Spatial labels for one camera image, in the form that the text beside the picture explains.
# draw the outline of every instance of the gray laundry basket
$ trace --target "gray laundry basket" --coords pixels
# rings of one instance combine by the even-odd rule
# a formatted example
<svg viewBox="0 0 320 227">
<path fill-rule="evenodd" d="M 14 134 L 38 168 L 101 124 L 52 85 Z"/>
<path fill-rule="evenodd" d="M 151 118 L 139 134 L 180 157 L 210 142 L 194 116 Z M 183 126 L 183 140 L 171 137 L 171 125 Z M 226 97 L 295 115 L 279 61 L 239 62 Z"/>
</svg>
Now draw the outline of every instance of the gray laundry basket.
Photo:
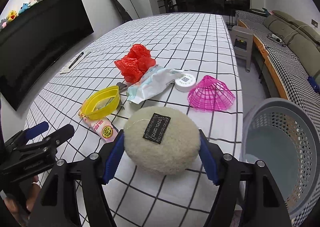
<svg viewBox="0 0 320 227">
<path fill-rule="evenodd" d="M 295 217 L 306 206 L 311 207 L 308 203 L 315 194 L 318 150 L 319 136 L 312 120 L 291 101 L 266 99 L 244 118 L 240 159 L 249 163 L 265 161 L 295 226 Z"/>
</svg>

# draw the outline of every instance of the gray plastic stool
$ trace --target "gray plastic stool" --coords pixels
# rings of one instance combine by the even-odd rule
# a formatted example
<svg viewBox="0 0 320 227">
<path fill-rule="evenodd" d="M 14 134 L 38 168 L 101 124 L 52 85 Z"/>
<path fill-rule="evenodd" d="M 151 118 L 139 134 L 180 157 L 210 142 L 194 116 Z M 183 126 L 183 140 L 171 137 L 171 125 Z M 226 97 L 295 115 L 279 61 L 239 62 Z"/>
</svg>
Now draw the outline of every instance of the gray plastic stool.
<svg viewBox="0 0 320 227">
<path fill-rule="evenodd" d="M 245 69 L 250 72 L 253 31 L 240 26 L 233 26 L 230 37 L 236 57 L 246 60 Z"/>
</svg>

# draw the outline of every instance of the woolen puff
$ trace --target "woolen puff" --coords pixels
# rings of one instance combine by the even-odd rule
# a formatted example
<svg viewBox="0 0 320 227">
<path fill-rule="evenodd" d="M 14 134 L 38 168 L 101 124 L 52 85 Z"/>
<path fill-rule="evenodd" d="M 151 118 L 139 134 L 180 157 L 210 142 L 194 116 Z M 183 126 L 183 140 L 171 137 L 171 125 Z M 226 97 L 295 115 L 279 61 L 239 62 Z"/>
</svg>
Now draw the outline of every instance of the woolen puff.
<svg viewBox="0 0 320 227">
<path fill-rule="evenodd" d="M 171 118 L 161 144 L 142 137 L 154 113 Z M 124 125 L 124 149 L 146 170 L 176 174 L 198 156 L 200 134 L 196 124 L 182 112 L 168 107 L 146 107 L 135 112 Z"/>
</svg>

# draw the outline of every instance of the wooden frame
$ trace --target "wooden frame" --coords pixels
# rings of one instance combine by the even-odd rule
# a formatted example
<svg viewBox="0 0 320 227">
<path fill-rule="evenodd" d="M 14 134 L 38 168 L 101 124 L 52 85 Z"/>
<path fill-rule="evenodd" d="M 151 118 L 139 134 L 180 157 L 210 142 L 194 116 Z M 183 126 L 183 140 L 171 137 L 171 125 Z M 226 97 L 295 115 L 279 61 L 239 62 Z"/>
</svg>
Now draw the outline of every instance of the wooden frame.
<svg viewBox="0 0 320 227">
<path fill-rule="evenodd" d="M 241 20 L 238 20 L 238 26 L 247 28 L 247 26 Z M 273 68 L 273 65 L 271 64 L 271 62 L 269 60 L 268 51 L 265 50 L 263 44 L 254 35 L 253 35 L 253 42 L 255 43 L 255 45 L 257 46 L 258 50 L 260 51 L 261 55 L 264 58 L 264 64 L 266 65 L 266 67 L 268 68 L 268 70 L 271 74 L 271 77 L 277 87 L 277 90 L 279 92 L 280 97 L 287 100 L 288 99 L 287 92 L 284 89 L 283 84 L 281 82 L 281 79 L 279 78 L 277 72 L 275 71 L 275 69 Z"/>
</svg>

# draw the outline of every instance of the pink mesh cover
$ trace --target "pink mesh cover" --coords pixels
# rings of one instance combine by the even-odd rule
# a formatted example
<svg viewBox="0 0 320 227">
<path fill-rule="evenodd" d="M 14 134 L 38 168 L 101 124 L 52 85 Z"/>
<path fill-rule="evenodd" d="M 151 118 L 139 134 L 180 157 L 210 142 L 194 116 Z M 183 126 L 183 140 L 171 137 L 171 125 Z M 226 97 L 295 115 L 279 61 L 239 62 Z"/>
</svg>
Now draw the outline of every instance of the pink mesh cover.
<svg viewBox="0 0 320 227">
<path fill-rule="evenodd" d="M 226 84 L 210 75 L 204 76 L 188 94 L 189 104 L 202 111 L 224 111 L 234 100 L 235 96 Z"/>
</svg>

